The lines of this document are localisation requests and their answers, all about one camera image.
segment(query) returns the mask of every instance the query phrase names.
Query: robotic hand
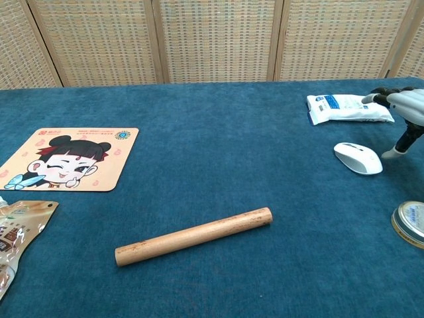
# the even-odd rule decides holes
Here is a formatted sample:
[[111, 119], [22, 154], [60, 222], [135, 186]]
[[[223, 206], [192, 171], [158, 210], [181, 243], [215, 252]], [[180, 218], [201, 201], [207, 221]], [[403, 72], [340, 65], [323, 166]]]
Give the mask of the robotic hand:
[[424, 89], [379, 87], [362, 99], [363, 104], [371, 102], [391, 107], [405, 119], [407, 125], [396, 145], [383, 153], [382, 158], [397, 158], [406, 154], [409, 147], [424, 133]]

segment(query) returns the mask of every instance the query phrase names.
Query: wooden stick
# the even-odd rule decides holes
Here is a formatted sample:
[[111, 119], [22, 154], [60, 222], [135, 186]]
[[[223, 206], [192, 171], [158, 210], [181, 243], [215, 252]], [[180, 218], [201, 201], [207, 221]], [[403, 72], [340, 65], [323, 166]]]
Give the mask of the wooden stick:
[[118, 266], [125, 266], [210, 240], [260, 227], [271, 222], [271, 211], [269, 208], [263, 207], [226, 219], [116, 248], [115, 259]]

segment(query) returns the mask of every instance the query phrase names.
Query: blue felt surface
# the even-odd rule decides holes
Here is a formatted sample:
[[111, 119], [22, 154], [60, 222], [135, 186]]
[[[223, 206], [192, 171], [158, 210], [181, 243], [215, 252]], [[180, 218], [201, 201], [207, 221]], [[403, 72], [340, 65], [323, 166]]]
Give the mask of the blue felt surface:
[[[405, 123], [311, 126], [306, 96], [416, 78], [0, 91], [0, 164], [41, 127], [138, 127], [107, 193], [0, 191], [60, 203], [0, 317], [420, 317], [424, 252], [392, 228], [424, 201], [424, 140], [359, 176], [338, 142], [390, 149]], [[114, 249], [260, 207], [270, 226], [123, 268]]]

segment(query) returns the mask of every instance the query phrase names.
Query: plastic bag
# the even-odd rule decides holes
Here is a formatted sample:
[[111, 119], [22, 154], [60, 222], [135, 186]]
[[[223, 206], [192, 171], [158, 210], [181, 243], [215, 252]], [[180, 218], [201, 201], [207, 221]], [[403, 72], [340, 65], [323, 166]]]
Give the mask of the plastic bag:
[[387, 121], [393, 117], [384, 106], [377, 103], [363, 104], [359, 95], [309, 95], [307, 106], [312, 123], [325, 121]]
[[25, 248], [44, 229], [57, 206], [51, 201], [7, 205], [0, 197], [0, 300], [15, 278]]

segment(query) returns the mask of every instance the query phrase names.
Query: mouse pad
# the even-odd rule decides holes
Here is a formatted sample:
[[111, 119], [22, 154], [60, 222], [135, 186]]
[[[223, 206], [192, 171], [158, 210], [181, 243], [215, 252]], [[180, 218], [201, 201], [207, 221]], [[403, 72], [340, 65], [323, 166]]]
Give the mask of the mouse pad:
[[38, 129], [0, 168], [0, 189], [110, 191], [137, 128]]

